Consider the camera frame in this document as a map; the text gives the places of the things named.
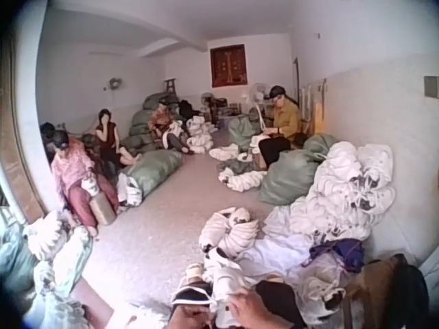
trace black bag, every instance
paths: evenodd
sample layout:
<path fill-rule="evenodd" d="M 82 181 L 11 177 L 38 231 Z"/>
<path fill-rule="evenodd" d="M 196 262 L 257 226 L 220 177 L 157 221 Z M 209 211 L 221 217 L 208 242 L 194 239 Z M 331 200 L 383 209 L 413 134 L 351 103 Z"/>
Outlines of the black bag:
<path fill-rule="evenodd" d="M 394 270 L 383 329 L 425 329 L 429 317 L 429 296 L 423 274 L 415 266 L 401 264 Z"/>

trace human hand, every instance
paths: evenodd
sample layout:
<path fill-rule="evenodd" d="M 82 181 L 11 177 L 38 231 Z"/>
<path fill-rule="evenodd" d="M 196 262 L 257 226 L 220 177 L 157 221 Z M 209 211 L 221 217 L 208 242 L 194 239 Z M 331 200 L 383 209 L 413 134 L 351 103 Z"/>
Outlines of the human hand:
<path fill-rule="evenodd" d="M 204 306 L 180 305 L 168 323 L 168 329 L 203 329 L 212 320 L 209 308 Z"/>
<path fill-rule="evenodd" d="M 273 135 L 273 134 L 277 134 L 277 128 L 265 128 L 263 130 L 263 133 L 265 135 Z"/>
<path fill-rule="evenodd" d="M 273 315 L 254 290 L 242 289 L 229 299 L 228 308 L 235 320 L 248 329 L 290 329 L 292 324 Z"/>

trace wall fan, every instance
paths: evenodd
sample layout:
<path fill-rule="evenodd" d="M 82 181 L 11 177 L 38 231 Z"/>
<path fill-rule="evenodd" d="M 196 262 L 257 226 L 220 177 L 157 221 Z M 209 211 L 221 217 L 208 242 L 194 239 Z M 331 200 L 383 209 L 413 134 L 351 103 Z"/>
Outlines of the wall fan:
<path fill-rule="evenodd" d="M 116 90 L 118 89 L 122 84 L 122 79 L 118 77 L 112 77 L 110 81 L 108 81 L 107 86 L 104 87 L 104 90 L 110 89 L 110 90 Z"/>

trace sitting woman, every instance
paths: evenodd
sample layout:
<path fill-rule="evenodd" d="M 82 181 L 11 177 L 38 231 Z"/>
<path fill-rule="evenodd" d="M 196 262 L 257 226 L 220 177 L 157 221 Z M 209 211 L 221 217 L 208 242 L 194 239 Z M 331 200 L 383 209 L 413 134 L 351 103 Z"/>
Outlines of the sitting woman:
<path fill-rule="evenodd" d="M 300 132 L 300 111 L 297 102 L 289 98 L 281 86 L 274 86 L 270 90 L 270 98 L 274 102 L 274 127 L 265 128 L 263 133 L 271 138 L 259 142 L 259 149 L 267 167 L 279 160 L 282 151 L 291 149 L 294 135 Z"/>
<path fill-rule="evenodd" d="M 165 149 L 175 148 L 184 154 L 193 154 L 189 146 L 180 138 L 181 133 L 186 130 L 185 125 L 179 126 L 174 123 L 165 100 L 161 99 L 148 125 L 151 131 L 155 132 L 157 137 L 162 139 Z"/>
<path fill-rule="evenodd" d="M 56 155 L 51 164 L 52 174 L 55 177 L 57 192 L 62 207 L 70 205 L 80 222 L 87 227 L 92 236 L 97 235 L 97 222 L 89 202 L 90 194 L 81 187 L 84 178 L 94 174 L 95 163 L 87 156 L 82 146 L 72 143 L 64 131 L 56 131 L 52 138 Z M 108 180 L 97 175 L 97 185 L 104 192 L 113 210 L 119 206 L 117 191 Z"/>
<path fill-rule="evenodd" d="M 102 160 L 113 163 L 117 169 L 135 165 L 140 154 L 135 158 L 128 150 L 121 146 L 116 123 L 111 121 L 111 113 L 104 108 L 99 112 L 99 125 L 96 127 L 96 135 L 100 143 Z"/>

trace wall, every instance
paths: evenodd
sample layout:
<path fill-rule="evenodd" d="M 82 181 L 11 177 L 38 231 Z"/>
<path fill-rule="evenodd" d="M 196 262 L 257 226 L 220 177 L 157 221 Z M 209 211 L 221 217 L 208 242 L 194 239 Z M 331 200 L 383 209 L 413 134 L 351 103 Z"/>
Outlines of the wall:
<path fill-rule="evenodd" d="M 434 2 L 294 0 L 290 37 L 301 84 L 364 64 L 439 50 Z"/>
<path fill-rule="evenodd" d="M 212 88 L 210 52 L 201 53 L 190 48 L 165 56 L 166 78 L 176 78 L 177 94 L 187 99 L 194 108 L 201 106 L 201 94 L 212 92 L 229 102 L 243 102 L 242 94 L 257 82 L 280 84 L 287 90 L 293 86 L 291 46 L 287 34 L 267 34 L 212 40 L 209 49 L 245 44 L 247 86 Z"/>
<path fill-rule="evenodd" d="M 54 179 L 43 149 L 36 111 L 36 61 L 47 1 L 30 1 L 17 18 L 16 120 L 29 178 L 48 210 L 58 207 Z"/>
<path fill-rule="evenodd" d="M 120 89 L 104 91 L 108 80 Z M 66 123 L 68 131 L 94 131 L 97 113 L 109 108 L 121 137 L 145 98 L 163 89 L 162 58 L 136 58 L 130 49 L 105 45 L 42 43 L 38 56 L 37 104 L 40 123 Z"/>
<path fill-rule="evenodd" d="M 439 75 L 437 13 L 415 0 L 296 1 L 292 12 L 302 83 L 328 78 L 326 131 L 394 152 L 396 201 L 369 251 L 417 264 L 439 242 L 439 100 L 423 96 L 423 76 Z"/>

